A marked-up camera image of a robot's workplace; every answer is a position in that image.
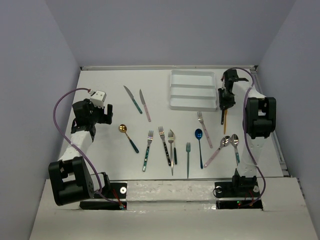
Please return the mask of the gold orange knife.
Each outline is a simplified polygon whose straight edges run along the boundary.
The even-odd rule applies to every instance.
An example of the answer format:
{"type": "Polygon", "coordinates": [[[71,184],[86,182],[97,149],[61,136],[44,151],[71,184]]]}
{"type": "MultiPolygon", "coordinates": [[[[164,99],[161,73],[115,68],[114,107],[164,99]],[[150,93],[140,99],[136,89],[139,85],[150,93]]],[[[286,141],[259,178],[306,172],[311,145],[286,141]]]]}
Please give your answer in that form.
{"type": "Polygon", "coordinates": [[[223,117],[223,134],[226,134],[227,131],[227,114],[228,114],[228,109],[224,110],[224,117],[223,117]]]}

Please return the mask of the spoon pink handle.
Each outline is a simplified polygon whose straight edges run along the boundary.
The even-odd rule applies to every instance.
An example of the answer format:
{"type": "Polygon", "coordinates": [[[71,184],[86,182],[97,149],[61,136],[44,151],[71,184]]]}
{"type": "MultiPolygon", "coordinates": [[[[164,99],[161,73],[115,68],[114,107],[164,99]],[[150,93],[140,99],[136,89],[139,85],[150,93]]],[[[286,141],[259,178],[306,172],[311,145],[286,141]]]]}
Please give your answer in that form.
{"type": "Polygon", "coordinates": [[[229,135],[224,136],[221,141],[220,141],[220,145],[218,147],[218,149],[213,153],[213,155],[206,161],[206,163],[204,164],[204,168],[207,168],[210,163],[214,160],[214,158],[218,155],[218,153],[220,152],[220,150],[226,146],[228,146],[228,144],[230,143],[230,139],[231,137],[229,135]]]}

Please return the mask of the teal handled knife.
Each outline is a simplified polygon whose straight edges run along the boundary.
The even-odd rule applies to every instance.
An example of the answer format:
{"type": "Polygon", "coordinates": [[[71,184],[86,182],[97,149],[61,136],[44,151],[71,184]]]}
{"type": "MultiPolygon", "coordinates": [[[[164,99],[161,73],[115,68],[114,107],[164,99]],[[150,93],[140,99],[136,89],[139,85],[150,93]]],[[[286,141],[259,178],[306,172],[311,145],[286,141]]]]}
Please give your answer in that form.
{"type": "Polygon", "coordinates": [[[123,87],[124,87],[124,89],[126,90],[126,92],[128,93],[130,99],[131,99],[132,102],[134,103],[134,105],[135,105],[135,107],[137,108],[138,112],[139,112],[140,114],[142,114],[143,112],[142,112],[140,106],[138,105],[138,103],[136,102],[136,100],[135,100],[132,92],[131,92],[125,85],[124,85],[123,87]]]}

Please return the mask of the pink handled knife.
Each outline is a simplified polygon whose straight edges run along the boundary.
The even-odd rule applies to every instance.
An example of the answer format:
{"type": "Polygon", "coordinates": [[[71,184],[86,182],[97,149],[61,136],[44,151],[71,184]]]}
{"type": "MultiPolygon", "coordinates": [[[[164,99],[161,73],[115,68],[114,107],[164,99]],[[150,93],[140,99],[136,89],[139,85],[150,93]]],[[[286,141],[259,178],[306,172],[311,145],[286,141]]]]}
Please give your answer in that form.
{"type": "Polygon", "coordinates": [[[139,96],[140,96],[141,103],[142,103],[142,105],[144,107],[146,117],[147,117],[148,121],[151,122],[152,120],[151,120],[151,117],[150,117],[150,114],[149,114],[149,111],[148,111],[148,107],[146,105],[146,102],[145,102],[145,99],[144,99],[144,96],[143,96],[143,92],[142,92],[141,89],[139,90],[139,96]]]}

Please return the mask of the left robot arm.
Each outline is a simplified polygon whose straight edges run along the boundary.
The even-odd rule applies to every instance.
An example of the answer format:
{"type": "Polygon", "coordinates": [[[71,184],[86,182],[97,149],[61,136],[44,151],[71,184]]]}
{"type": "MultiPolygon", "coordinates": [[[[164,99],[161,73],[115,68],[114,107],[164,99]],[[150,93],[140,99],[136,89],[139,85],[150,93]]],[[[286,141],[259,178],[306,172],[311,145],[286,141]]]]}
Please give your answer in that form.
{"type": "Polygon", "coordinates": [[[104,198],[110,194],[111,183],[105,172],[93,171],[97,180],[88,170],[93,167],[86,152],[96,135],[96,124],[112,123],[113,106],[94,105],[89,99],[72,105],[75,115],[71,124],[69,146],[58,161],[48,166],[49,179],[54,201],[58,206],[93,199],[95,195],[104,198]]]}

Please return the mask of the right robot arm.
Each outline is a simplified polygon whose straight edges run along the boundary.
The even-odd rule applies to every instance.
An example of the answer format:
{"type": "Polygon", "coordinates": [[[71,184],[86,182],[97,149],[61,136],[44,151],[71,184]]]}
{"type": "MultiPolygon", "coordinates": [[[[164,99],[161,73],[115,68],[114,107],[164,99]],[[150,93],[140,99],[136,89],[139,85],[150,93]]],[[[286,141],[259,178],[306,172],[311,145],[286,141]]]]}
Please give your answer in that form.
{"type": "Polygon", "coordinates": [[[242,129],[244,149],[237,159],[237,167],[231,181],[219,182],[215,185],[218,198],[243,198],[254,193],[258,187],[257,174],[261,173],[258,166],[259,157],[267,138],[276,128],[277,101],[274,97],[266,97],[254,89],[254,82],[239,77],[238,67],[226,70],[222,74],[222,87],[218,89],[221,124],[227,123],[227,110],[236,104],[233,93],[234,83],[240,85],[242,102],[242,129]]]}

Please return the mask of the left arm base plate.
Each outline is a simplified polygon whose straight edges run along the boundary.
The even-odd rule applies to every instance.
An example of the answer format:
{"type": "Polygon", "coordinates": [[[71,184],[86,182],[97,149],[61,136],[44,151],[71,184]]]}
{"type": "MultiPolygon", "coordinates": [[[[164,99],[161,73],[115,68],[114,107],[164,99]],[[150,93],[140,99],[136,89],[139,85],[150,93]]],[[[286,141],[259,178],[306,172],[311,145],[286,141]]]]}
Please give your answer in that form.
{"type": "Polygon", "coordinates": [[[79,208],[82,210],[126,210],[127,190],[128,183],[126,181],[112,181],[110,189],[107,189],[106,186],[102,189],[102,196],[95,193],[93,198],[81,201],[79,208]]]}

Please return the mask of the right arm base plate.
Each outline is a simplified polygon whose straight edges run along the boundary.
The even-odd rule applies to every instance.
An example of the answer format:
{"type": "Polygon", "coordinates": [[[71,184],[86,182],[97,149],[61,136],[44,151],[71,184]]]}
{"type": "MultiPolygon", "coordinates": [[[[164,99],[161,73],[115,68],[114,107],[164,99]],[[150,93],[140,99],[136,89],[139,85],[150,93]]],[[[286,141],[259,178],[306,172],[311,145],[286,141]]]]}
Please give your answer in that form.
{"type": "Polygon", "coordinates": [[[257,181],[238,188],[235,188],[231,181],[218,181],[214,184],[212,193],[216,198],[215,204],[218,210],[263,209],[260,199],[254,202],[260,195],[257,181]]]}

